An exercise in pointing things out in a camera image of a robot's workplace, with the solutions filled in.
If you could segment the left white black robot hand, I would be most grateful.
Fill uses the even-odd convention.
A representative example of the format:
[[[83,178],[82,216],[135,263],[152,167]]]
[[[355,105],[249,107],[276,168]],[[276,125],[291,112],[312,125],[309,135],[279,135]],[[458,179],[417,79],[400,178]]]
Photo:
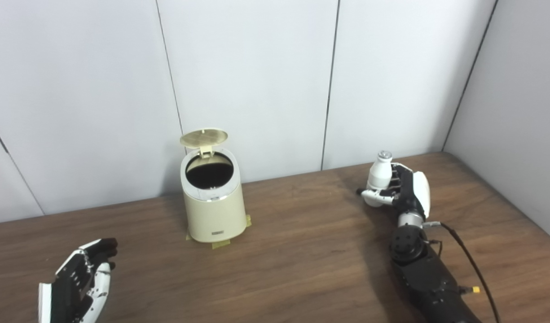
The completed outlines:
[[[39,284],[39,323],[95,323],[110,294],[117,247],[115,238],[104,238],[72,251],[55,280]]]

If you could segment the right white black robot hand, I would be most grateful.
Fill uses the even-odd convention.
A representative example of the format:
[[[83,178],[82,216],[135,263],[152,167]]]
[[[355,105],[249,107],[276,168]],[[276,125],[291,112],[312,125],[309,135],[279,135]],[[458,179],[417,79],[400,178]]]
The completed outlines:
[[[386,188],[359,188],[357,195],[369,206],[388,205],[402,218],[408,214],[409,218],[413,216],[425,222],[431,210],[430,185],[425,174],[401,163],[390,163],[389,170],[391,177]]]

